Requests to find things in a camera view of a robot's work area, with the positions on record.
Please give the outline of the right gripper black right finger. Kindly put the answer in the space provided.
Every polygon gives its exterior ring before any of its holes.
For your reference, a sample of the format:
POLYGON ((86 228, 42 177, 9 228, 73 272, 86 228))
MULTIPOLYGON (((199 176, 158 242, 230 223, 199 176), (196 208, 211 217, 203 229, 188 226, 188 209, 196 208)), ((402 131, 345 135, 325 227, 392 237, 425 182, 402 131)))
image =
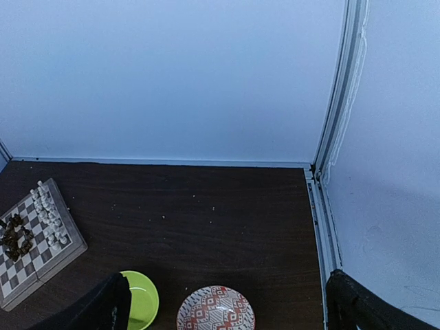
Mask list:
POLYGON ((340 269, 326 284, 328 329, 434 329, 382 300, 340 269))

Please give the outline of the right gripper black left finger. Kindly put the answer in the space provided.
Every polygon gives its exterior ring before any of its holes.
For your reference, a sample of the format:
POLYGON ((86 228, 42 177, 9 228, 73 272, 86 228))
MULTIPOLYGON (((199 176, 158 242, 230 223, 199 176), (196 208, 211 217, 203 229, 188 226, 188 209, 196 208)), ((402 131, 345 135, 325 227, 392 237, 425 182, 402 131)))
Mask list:
POLYGON ((130 308, 129 282, 118 272, 110 275, 71 306, 31 328, 41 330, 127 330, 130 308))

